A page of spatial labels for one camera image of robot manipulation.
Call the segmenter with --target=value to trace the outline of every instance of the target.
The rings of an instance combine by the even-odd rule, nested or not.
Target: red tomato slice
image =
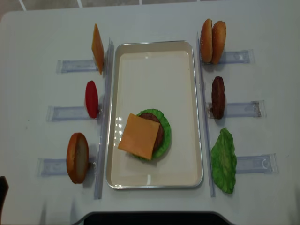
[[[85,103],[91,118],[98,116],[98,93],[96,85],[93,81],[90,81],[86,85],[85,89]]]

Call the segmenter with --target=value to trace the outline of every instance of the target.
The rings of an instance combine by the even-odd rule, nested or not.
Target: table
[[[0,23],[0,173],[10,189],[2,223],[73,224],[93,212],[157,210],[213,211],[235,224],[300,223],[299,8],[297,0],[236,0],[5,15]],[[83,186],[66,176],[36,175],[38,158],[65,157],[74,132],[85,134],[94,153],[99,147],[94,121],[45,121],[49,105],[83,105],[89,80],[103,94],[98,73],[55,73],[57,60],[92,58],[94,23],[106,48],[111,37],[115,47],[186,40],[195,51],[196,34],[207,18],[226,22],[226,50],[254,50],[263,88],[257,97],[266,101],[268,114],[258,131],[268,137],[261,154],[277,154],[279,174],[237,175],[232,196],[216,188],[211,198],[202,141],[204,179],[194,189],[117,191],[104,182],[102,199],[94,200],[94,179]],[[195,54],[199,91],[197,60]]]

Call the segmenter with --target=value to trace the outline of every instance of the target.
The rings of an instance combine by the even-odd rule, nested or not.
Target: cheese slice
[[[118,149],[150,160],[158,129],[159,123],[130,114]]]
[[[102,40],[100,37],[100,33],[98,30],[97,24],[95,24],[95,27],[94,27],[92,51],[93,51],[94,58],[96,60],[99,72],[100,72],[100,74],[102,74],[103,63],[104,63],[104,49],[103,49],[103,44],[102,44]]]

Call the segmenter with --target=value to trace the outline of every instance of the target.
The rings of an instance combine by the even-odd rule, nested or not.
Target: white tray
[[[188,42],[120,45],[112,78],[106,180],[115,189],[195,187],[203,178],[193,49]],[[130,113],[159,109],[171,126],[169,150],[142,162],[118,149]]]

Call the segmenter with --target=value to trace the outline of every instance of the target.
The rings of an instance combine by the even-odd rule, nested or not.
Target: lettuce leaf
[[[233,193],[237,158],[234,154],[233,136],[226,128],[220,131],[210,153],[212,178],[215,184],[228,194]]]
[[[153,115],[155,115],[159,119],[159,121],[164,129],[163,141],[162,141],[160,147],[155,152],[153,152],[152,159],[151,159],[151,160],[153,160],[155,158],[161,157],[167,151],[167,149],[170,145],[170,141],[171,141],[171,126],[170,126],[168,120],[166,119],[166,117],[164,116],[164,114],[161,111],[159,111],[158,109],[146,109],[144,111],[141,111],[139,114],[137,114],[137,116],[140,116],[143,113],[152,113]],[[147,160],[143,157],[139,157],[139,156],[136,156],[136,157],[141,160]]]

